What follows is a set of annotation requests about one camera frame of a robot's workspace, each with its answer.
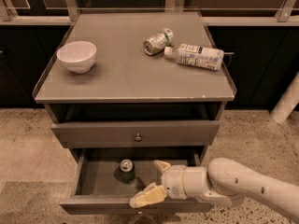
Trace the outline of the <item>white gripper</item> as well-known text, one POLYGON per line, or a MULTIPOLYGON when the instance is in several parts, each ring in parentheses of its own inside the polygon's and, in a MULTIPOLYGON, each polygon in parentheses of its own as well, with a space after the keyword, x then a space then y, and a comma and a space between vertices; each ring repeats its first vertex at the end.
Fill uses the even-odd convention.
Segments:
POLYGON ((166 161, 154 161, 155 167, 162 174, 162 185, 155 182, 139 191, 129 202, 132 208, 141 208, 147 205, 161 203, 168 196, 174 200, 185 200, 183 187, 183 173, 185 165, 172 165, 166 161))

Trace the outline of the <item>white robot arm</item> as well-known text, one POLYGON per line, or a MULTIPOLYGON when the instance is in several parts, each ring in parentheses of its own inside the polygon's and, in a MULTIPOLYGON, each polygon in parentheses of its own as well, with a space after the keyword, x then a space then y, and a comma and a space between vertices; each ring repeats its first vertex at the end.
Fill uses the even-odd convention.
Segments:
POLYGON ((294 78, 271 113, 229 110, 218 144, 206 166, 187 167, 156 161, 160 185, 152 183, 130 200, 133 208, 195 198, 235 207, 246 197, 262 203, 292 223, 299 220, 298 128, 287 117, 298 104, 294 78))

